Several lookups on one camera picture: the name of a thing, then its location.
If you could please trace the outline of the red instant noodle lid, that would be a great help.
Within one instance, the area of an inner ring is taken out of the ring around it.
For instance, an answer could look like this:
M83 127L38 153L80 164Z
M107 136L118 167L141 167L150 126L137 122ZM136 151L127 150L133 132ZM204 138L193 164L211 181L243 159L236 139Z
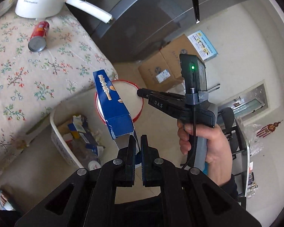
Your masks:
M112 81L115 91L119 94L119 103L126 106L133 122L136 122L143 110L144 100L137 95L139 87L127 80Z

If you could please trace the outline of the blue biscuit stick box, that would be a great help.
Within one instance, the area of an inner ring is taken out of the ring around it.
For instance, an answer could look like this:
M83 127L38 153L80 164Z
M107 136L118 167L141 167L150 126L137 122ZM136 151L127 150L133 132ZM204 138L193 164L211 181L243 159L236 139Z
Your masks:
M118 102L119 94L115 91L105 70L94 71L93 77L102 114L111 138L115 141L118 149L127 147L129 139L133 138L136 152L139 152L140 147L134 122L126 106Z

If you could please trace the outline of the crushed clear plastic bottle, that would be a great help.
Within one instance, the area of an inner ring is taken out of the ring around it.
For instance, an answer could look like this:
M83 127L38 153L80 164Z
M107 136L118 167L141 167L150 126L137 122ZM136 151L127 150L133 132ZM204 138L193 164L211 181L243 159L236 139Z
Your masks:
M100 169L101 164L98 156L90 149L83 148L80 162L89 171Z

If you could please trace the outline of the white trash bin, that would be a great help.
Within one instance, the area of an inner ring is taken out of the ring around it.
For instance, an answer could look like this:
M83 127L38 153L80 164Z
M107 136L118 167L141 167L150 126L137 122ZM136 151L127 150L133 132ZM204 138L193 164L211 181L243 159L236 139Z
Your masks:
M105 147L100 144L100 132L91 130L85 115L57 107L50 114L50 125L52 142L69 165L85 168L80 162L83 148L92 150L100 160Z

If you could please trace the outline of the cardboard box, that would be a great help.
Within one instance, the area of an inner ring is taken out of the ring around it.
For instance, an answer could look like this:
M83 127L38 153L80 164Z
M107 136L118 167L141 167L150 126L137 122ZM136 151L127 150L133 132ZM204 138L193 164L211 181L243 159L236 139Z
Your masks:
M153 54L138 67L148 89L166 92L184 81L180 70L180 54L199 56L184 34Z

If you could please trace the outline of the blue white leaflet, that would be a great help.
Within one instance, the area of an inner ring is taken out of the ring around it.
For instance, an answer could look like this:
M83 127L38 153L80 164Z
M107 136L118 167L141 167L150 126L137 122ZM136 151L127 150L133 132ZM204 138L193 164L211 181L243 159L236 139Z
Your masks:
M195 50L203 61L209 61L218 55L218 52L202 30L192 33L191 35L187 36L187 38L195 47Z

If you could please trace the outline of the dark grey refrigerator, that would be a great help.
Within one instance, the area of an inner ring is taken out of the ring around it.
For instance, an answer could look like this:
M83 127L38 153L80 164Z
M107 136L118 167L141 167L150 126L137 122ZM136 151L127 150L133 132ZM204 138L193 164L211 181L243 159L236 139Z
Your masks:
M109 23L70 7L113 63L147 58L199 21L246 0L87 0L109 12Z

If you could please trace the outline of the red cartoon milk can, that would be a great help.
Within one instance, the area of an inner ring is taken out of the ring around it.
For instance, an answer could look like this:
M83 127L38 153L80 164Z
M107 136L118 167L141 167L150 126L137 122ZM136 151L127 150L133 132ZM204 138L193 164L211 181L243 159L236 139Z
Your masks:
M47 34L50 28L50 24L47 21L39 22L29 39L28 49L32 52L41 52L47 46Z

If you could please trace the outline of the floral tablecloth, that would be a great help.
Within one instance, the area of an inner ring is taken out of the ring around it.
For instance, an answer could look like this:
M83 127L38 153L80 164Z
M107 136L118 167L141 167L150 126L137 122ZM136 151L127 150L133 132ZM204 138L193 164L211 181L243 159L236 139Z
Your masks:
M48 23L46 48L32 52L28 43L37 21L14 9L0 17L0 176L48 125L57 105L94 87L94 71L118 78L67 7Z

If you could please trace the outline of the white electric cooking pot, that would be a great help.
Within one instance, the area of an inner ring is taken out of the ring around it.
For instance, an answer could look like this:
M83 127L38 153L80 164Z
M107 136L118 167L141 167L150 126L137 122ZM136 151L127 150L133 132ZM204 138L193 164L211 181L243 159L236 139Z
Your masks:
M113 18L111 14L86 0L18 0L15 13L28 19L46 19L57 15L65 4L82 10L106 24Z

